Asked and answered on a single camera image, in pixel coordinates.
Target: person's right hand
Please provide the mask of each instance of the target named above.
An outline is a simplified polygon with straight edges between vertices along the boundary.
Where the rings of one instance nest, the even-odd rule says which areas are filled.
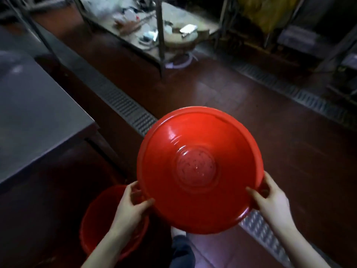
[[[267,198],[262,197],[256,190],[249,187],[246,188],[247,192],[258,204],[263,217],[268,221],[275,232],[295,229],[295,223],[290,212],[289,200],[285,193],[266,171],[264,182],[266,182],[270,189]]]

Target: stainless steel table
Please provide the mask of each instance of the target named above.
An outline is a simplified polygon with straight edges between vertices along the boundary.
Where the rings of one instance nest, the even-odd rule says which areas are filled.
[[[97,129],[31,57],[0,51],[1,189]]]

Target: red plastic bucket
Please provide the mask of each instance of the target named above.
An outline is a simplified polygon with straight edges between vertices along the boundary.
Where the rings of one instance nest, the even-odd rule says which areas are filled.
[[[251,209],[245,191],[264,176],[258,145],[234,117],[214,108],[173,111],[146,134],[137,179],[155,211],[190,233],[226,230]]]
[[[110,229],[116,209],[126,185],[115,185],[104,190],[87,208],[82,219],[79,238],[84,252],[89,256]],[[138,248],[149,225],[146,216],[134,231],[130,241],[122,250],[119,260]]]

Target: hand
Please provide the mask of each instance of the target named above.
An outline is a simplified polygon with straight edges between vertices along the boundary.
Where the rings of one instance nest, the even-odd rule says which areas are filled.
[[[266,182],[270,189],[267,198],[262,197],[256,190],[249,187],[246,188],[247,192],[258,204],[262,215],[275,232],[295,229],[295,223],[290,212],[289,200],[285,193],[266,171],[264,182]]]
[[[127,242],[141,221],[142,214],[154,203],[154,199],[146,200],[137,205],[132,203],[132,198],[137,197],[141,193],[141,191],[132,192],[136,184],[137,181],[126,187],[110,227],[110,232],[119,234],[120,238],[126,239]]]

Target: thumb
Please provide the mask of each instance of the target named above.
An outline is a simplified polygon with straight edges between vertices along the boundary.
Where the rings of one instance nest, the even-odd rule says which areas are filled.
[[[145,212],[147,208],[149,208],[152,204],[154,204],[155,200],[153,198],[143,201],[140,204],[135,205],[140,214]]]
[[[256,190],[250,187],[246,187],[246,191],[255,200],[259,208],[261,208],[261,206],[264,205],[265,198],[263,198],[261,194],[259,194]]]

